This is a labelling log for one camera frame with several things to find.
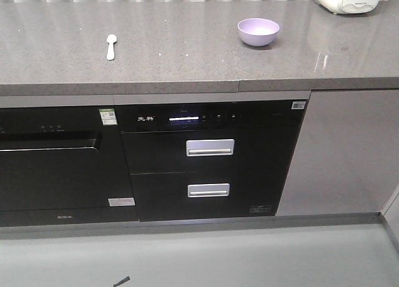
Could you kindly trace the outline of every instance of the small label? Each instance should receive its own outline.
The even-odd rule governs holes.
[[[73,218],[73,216],[72,215],[59,215],[59,216],[57,216],[57,218],[59,220],[68,220],[68,219]]]
[[[108,202],[111,207],[136,205],[134,198],[109,198]]]
[[[104,126],[118,125],[117,116],[115,115],[115,110],[113,108],[109,109],[99,109],[102,124]]]
[[[291,109],[305,109],[306,101],[297,101],[292,103]]]
[[[250,213],[268,213],[272,210],[270,205],[251,206]]]

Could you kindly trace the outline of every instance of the digital display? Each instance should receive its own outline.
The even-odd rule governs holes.
[[[179,120],[199,120],[200,117],[170,117],[170,121],[179,121]]]

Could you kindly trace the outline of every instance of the dishwasher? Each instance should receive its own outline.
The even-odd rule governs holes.
[[[0,109],[0,226],[137,221],[113,107]]]
[[[140,221],[275,215],[305,106],[116,106]]]

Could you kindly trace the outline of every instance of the cabinet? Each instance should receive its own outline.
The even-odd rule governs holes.
[[[399,182],[399,90],[314,92],[277,215],[379,212]]]

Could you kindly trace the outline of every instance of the gray floor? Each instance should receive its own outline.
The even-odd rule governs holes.
[[[2,287],[399,286],[379,224],[0,241]]]

